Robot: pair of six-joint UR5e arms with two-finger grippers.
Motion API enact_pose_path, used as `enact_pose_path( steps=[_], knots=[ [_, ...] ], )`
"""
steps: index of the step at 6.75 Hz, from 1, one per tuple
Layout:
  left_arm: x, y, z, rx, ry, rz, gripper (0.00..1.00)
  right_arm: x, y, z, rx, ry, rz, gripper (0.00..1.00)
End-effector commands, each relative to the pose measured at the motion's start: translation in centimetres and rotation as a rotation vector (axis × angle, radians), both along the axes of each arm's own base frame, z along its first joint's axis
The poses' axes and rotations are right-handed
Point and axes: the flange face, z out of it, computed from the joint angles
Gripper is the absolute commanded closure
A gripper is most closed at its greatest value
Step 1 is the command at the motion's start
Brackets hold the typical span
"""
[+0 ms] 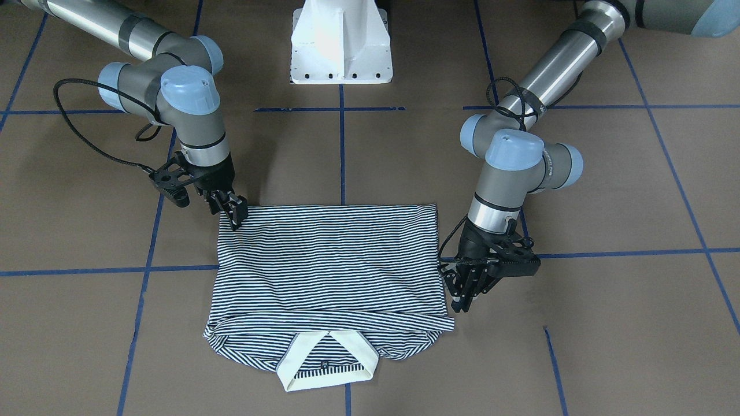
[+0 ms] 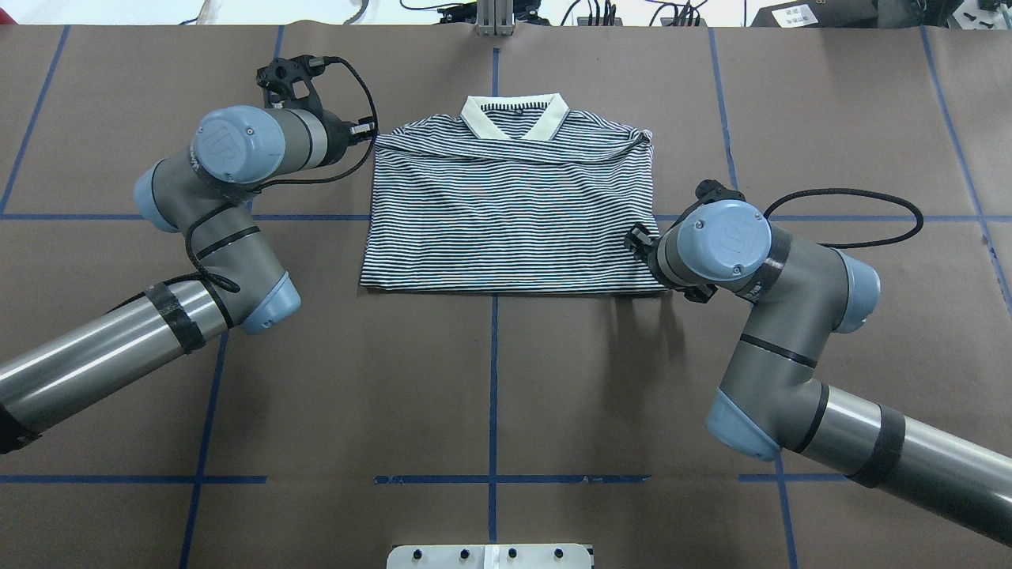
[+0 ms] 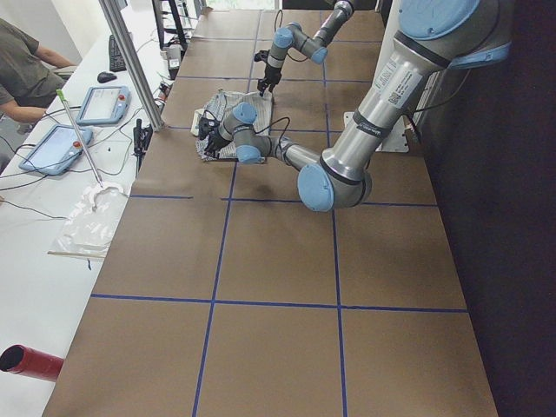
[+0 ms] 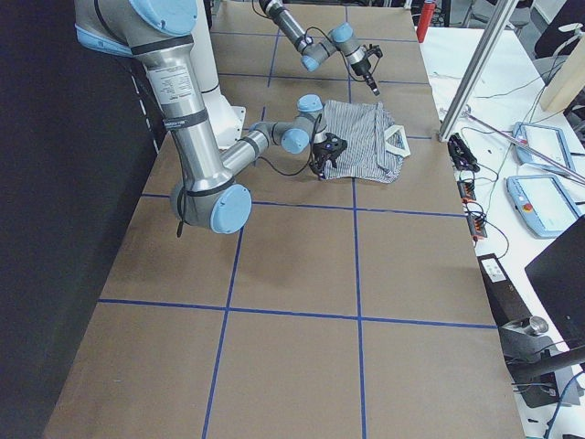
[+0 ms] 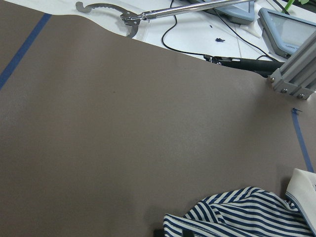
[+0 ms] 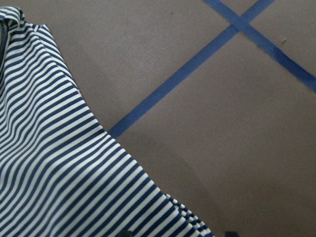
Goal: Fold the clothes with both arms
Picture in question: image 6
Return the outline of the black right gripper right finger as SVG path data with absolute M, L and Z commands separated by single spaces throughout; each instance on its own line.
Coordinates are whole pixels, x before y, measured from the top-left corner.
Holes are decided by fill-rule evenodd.
M 238 233 L 235 231 L 225 231 L 225 237 L 238 237 Z

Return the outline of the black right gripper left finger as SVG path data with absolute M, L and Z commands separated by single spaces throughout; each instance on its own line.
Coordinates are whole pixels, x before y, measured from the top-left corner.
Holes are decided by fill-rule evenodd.
M 121 231 L 119 233 L 119 237 L 132 237 L 132 232 L 131 231 Z

